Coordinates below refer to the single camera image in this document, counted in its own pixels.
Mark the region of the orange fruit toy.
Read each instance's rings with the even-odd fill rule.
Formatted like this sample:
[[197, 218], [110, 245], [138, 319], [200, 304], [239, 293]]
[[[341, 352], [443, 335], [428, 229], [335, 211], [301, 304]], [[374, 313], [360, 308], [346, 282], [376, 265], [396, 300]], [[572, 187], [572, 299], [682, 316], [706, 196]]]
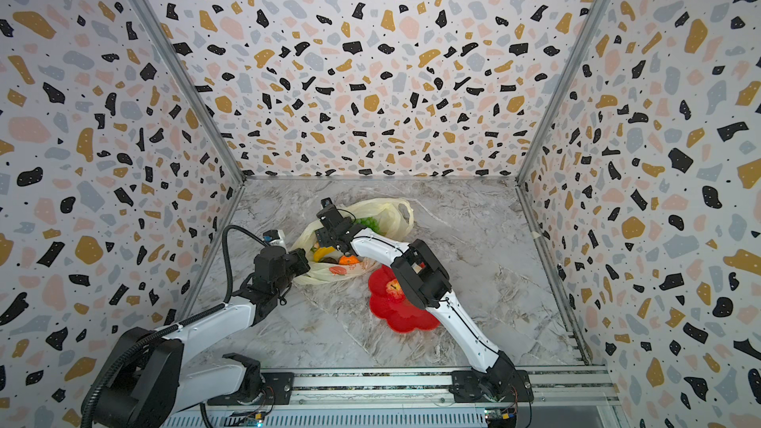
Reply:
[[341, 266], [353, 266], [359, 265], [359, 263], [361, 263], [361, 261], [356, 256], [343, 256], [339, 259], [339, 264]]

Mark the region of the red apple toy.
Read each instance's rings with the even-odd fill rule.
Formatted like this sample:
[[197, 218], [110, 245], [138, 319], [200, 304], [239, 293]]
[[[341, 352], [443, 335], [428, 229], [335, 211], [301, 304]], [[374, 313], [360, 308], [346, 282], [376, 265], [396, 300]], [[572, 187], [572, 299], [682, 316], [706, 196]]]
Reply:
[[397, 300], [404, 299], [402, 286], [400, 285], [397, 279], [393, 279], [392, 281], [389, 281], [386, 284], [386, 295], [389, 298], [393, 298]]

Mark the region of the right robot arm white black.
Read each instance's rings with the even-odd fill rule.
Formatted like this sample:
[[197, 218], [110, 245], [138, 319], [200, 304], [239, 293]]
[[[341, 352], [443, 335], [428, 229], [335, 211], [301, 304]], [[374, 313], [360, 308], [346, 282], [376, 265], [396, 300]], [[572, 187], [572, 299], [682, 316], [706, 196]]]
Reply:
[[407, 300], [431, 314], [462, 349], [471, 368], [451, 374], [450, 392], [455, 402], [533, 402], [527, 372], [519, 370], [472, 320], [445, 267], [425, 242], [404, 243], [382, 237], [343, 215], [329, 198], [322, 199], [321, 206], [317, 213], [321, 224], [316, 232], [318, 242], [346, 256], [388, 266]]

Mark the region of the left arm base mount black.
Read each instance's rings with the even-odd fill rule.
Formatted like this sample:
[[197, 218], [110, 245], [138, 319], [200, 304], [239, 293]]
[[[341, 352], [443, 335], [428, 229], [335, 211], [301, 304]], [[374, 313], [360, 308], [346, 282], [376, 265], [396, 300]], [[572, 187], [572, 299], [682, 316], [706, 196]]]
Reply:
[[287, 405], [293, 394], [295, 374], [292, 372], [264, 372], [259, 380], [245, 380], [233, 394], [208, 400], [210, 406], [233, 406], [241, 409], [269, 409]]

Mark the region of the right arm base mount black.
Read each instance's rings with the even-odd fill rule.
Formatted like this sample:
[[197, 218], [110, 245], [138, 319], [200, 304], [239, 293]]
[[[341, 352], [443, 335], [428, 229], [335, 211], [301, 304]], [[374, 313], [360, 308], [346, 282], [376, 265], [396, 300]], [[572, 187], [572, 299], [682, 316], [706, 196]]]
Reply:
[[456, 403], [534, 402], [527, 371], [507, 369], [504, 373], [481, 374], [474, 370], [451, 372], [449, 392]]

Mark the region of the cream plastic bag orange print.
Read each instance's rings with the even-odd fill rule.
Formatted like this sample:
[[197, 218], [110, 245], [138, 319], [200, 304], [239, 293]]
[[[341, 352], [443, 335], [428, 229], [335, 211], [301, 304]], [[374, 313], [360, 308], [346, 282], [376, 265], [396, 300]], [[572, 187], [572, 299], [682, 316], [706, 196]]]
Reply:
[[[359, 201], [347, 208], [340, 209], [344, 216], [351, 216], [354, 220], [364, 217], [374, 217], [380, 223], [382, 237], [396, 241], [405, 240], [414, 227], [414, 210], [410, 203], [401, 198], [374, 198]], [[339, 259], [344, 255], [337, 251], [336, 264], [314, 263], [312, 253], [321, 246], [317, 242], [315, 231], [321, 227], [318, 220], [310, 223], [301, 233], [291, 249], [303, 249], [309, 261], [310, 270], [305, 275], [297, 277], [294, 281], [297, 285], [326, 285], [326, 283], [338, 283], [346, 279], [354, 279], [365, 273], [372, 273], [381, 265], [369, 259], [360, 258], [361, 263], [353, 266], [341, 266]]]

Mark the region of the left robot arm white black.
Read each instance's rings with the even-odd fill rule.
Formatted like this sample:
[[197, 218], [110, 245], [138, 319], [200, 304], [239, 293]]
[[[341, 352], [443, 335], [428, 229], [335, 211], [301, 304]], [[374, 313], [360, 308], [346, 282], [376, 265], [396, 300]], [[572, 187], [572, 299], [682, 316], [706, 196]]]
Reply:
[[156, 330], [124, 333], [87, 392], [81, 424], [91, 427], [160, 427], [176, 412], [206, 408], [231, 396], [243, 402], [272, 394], [259, 361], [228, 353], [219, 363], [190, 370], [188, 364], [217, 342], [262, 322], [293, 280], [309, 270], [303, 250], [263, 247], [240, 287], [227, 287], [222, 302]]

